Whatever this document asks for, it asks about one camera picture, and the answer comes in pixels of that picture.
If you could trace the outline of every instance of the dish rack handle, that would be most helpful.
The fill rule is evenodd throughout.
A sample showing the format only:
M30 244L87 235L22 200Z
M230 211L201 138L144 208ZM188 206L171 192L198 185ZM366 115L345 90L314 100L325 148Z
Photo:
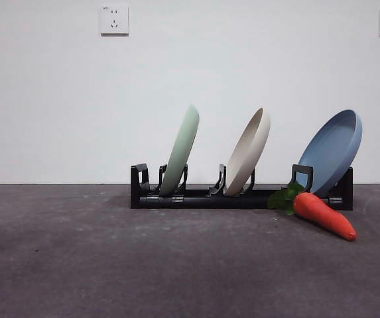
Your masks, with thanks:
M149 169L146 164L131 166L131 208L139 206L139 197L150 192Z
M290 183L296 182L297 173L306 174L308 176L308 181L303 189L303 192L310 192L310 189L312 188L312 184L314 182L314 168L310 166L302 166L301 164L293 164L291 170Z

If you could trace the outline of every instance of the blue plate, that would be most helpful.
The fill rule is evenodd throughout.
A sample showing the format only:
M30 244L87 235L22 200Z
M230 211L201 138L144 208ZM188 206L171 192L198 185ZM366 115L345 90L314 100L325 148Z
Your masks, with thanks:
M361 139L361 119L350 109L332 117L316 133L298 162L314 167L312 193L323 196L335 186L353 162ZM296 181L305 186L306 175L298 174Z

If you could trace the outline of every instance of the orange carrot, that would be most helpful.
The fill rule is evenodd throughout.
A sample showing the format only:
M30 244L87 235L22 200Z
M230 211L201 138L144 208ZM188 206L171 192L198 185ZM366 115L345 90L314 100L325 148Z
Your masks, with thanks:
M328 207L319 197L302 192L293 200L294 212L324 228L340 235L346 240L355 240L356 232L350 222L339 212Z

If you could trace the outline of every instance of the green plate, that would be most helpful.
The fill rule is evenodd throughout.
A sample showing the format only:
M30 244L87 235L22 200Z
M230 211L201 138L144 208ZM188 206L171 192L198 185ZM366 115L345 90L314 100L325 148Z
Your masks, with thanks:
M198 111L191 105L185 114L174 147L172 148L160 187L160 195L171 194L178 186L190 155L192 144L196 138L199 121L200 116Z

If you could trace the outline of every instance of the beige plate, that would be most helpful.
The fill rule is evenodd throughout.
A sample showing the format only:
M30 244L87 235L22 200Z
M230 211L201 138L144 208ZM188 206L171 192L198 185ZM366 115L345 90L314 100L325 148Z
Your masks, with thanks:
M227 164L224 194L238 195L255 169L268 139L271 120L260 108L247 124Z

